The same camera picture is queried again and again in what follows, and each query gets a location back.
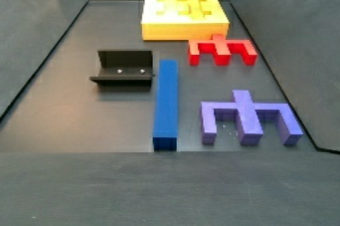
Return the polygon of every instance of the purple comb-shaped block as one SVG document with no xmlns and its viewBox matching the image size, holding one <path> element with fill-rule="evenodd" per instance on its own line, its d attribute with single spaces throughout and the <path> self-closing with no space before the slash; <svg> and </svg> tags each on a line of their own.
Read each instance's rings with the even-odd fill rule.
<svg viewBox="0 0 340 226">
<path fill-rule="evenodd" d="M 231 91 L 230 103 L 199 103 L 199 132 L 203 144 L 214 143 L 217 119 L 234 120 L 239 144 L 258 143 L 262 137 L 261 120 L 274 121 L 283 145 L 293 145 L 302 135 L 289 105 L 253 103 L 249 91 Z"/>
</svg>

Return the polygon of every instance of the red comb-shaped block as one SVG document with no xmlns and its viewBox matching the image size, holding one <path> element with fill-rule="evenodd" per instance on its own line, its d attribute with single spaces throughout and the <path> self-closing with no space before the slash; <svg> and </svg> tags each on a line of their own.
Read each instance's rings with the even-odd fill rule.
<svg viewBox="0 0 340 226">
<path fill-rule="evenodd" d="M 217 66 L 226 66 L 230 54 L 239 54 L 246 66 L 251 66 L 257 59 L 257 53 L 249 40 L 225 40 L 223 36 L 214 34 L 210 40 L 187 41 L 187 62 L 198 65 L 198 54 L 211 54 Z"/>
</svg>

